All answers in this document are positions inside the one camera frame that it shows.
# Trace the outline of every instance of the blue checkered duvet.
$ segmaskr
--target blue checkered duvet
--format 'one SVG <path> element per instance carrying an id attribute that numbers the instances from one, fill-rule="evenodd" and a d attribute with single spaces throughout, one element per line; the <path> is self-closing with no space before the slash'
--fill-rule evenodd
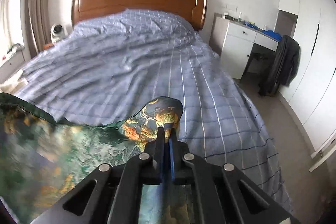
<path id="1" fill-rule="evenodd" d="M 169 96 L 184 106 L 179 139 L 207 162 L 231 162 L 291 210 L 272 138 L 219 56 L 183 18 L 126 10 L 78 23 L 23 68 L 16 96 L 79 124 L 108 124 Z"/>

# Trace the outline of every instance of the wooden headboard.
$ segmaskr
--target wooden headboard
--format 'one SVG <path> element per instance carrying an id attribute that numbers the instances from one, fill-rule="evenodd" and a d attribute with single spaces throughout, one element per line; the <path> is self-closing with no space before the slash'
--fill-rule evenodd
<path id="1" fill-rule="evenodd" d="M 203 28 L 207 0 L 73 0 L 72 25 L 129 9 L 161 10 L 184 17 L 198 31 Z"/>

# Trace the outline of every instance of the wardrobe handle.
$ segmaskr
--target wardrobe handle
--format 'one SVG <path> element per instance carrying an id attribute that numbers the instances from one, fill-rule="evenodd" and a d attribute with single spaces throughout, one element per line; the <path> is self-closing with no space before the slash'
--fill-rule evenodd
<path id="1" fill-rule="evenodd" d="M 313 55 L 313 51 L 314 51 L 314 48 L 315 48 L 315 44 L 316 44 L 317 35 L 319 34 L 319 28 L 320 28 L 320 24 L 318 24 L 318 25 L 317 25 L 317 31 L 316 31 L 315 42 L 314 42 L 313 49 L 311 50 L 311 54 L 310 54 L 310 56 L 312 56 L 312 55 Z"/>

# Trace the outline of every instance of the gray floor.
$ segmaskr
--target gray floor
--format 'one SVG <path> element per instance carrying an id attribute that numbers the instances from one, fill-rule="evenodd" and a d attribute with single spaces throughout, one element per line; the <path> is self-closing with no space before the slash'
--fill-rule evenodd
<path id="1" fill-rule="evenodd" d="M 333 192 L 327 165 L 309 172 L 312 159 L 307 145 L 278 97 L 260 97 L 258 78 L 246 74 L 238 83 L 259 110 L 279 152 L 279 162 L 294 216 L 302 224 L 314 224 L 323 213 Z"/>

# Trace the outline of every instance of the black jacket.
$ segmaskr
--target black jacket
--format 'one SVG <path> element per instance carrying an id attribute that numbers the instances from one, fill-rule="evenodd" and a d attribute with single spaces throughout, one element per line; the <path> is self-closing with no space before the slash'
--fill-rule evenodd
<path id="1" fill-rule="evenodd" d="M 278 43 L 273 64 L 259 83 L 260 95 L 276 92 L 279 84 L 289 85 L 298 69 L 299 54 L 298 42 L 288 35 L 284 35 Z"/>

